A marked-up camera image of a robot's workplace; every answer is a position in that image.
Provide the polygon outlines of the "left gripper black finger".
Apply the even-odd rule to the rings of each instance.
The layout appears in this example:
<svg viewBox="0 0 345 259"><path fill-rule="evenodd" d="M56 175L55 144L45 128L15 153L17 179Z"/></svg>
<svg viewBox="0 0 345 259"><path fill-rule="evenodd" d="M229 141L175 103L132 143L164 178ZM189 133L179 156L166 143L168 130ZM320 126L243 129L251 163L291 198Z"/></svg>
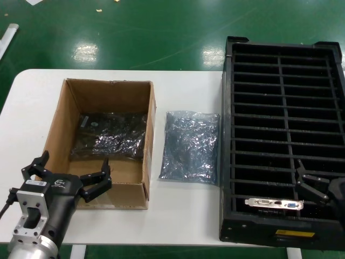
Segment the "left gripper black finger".
<svg viewBox="0 0 345 259"><path fill-rule="evenodd" d="M85 174L79 177L83 188L80 196L86 203L89 203L112 188L111 168L109 159L105 158L101 170L92 174Z"/></svg>
<svg viewBox="0 0 345 259"><path fill-rule="evenodd" d="M48 169L45 168L49 160L49 152L44 151L43 154L31 162L30 165L22 169L22 176L24 180L30 180L33 175L45 179L52 174Z"/></svg>

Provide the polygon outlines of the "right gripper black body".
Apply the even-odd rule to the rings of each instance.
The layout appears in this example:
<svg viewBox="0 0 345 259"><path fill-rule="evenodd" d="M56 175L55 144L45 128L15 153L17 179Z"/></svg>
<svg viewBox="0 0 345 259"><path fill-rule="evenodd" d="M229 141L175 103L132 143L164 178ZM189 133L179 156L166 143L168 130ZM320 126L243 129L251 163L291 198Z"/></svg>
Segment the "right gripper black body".
<svg viewBox="0 0 345 259"><path fill-rule="evenodd" d="M344 178L333 179L328 186L329 204L336 216L344 216Z"/></svg>

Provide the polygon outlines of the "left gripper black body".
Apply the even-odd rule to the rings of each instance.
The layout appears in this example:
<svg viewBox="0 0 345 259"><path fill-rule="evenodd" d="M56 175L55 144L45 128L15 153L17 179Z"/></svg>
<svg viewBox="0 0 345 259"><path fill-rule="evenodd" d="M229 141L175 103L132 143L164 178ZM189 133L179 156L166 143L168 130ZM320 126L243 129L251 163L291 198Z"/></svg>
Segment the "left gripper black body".
<svg viewBox="0 0 345 259"><path fill-rule="evenodd" d="M56 245L61 245L71 218L80 200L83 187L79 177L72 174L51 174L44 178L49 184L46 193L49 218L44 227L44 236Z"/></svg>

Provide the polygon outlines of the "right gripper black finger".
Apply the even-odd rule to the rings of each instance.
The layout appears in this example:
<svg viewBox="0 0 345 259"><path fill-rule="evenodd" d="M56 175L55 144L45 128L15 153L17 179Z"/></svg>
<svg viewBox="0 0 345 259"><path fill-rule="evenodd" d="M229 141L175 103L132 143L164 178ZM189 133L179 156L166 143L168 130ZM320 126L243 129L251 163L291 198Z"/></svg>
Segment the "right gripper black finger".
<svg viewBox="0 0 345 259"><path fill-rule="evenodd" d="M317 189L307 185L304 182L298 182L295 186L296 192L308 201L312 201L318 205L326 205L329 198L326 194Z"/></svg>
<svg viewBox="0 0 345 259"><path fill-rule="evenodd" d="M326 178L325 172L305 169L300 159L298 159L298 164L299 167L296 169L296 172L299 184L305 183L312 187L328 187L329 179Z"/></svg>

